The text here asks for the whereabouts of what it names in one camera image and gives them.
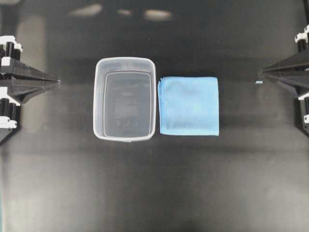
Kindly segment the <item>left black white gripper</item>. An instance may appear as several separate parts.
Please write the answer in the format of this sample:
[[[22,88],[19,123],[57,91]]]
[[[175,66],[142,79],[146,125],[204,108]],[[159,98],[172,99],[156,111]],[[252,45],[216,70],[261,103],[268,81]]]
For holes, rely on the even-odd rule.
[[[0,143],[3,144],[20,129],[21,103],[28,102],[31,98],[60,87],[61,81],[37,70],[23,62],[13,60],[20,58],[23,51],[22,45],[16,42],[14,36],[0,37]],[[10,73],[27,79],[13,80],[4,68],[10,65]],[[12,81],[12,93],[9,91]]]

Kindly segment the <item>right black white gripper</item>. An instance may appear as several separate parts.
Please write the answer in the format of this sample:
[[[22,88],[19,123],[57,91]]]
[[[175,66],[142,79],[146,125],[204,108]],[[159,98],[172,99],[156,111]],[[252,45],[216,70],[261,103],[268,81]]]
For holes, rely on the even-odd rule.
[[[309,133],[309,25],[295,36],[299,53],[262,69],[262,79],[278,84],[298,97],[303,131]]]

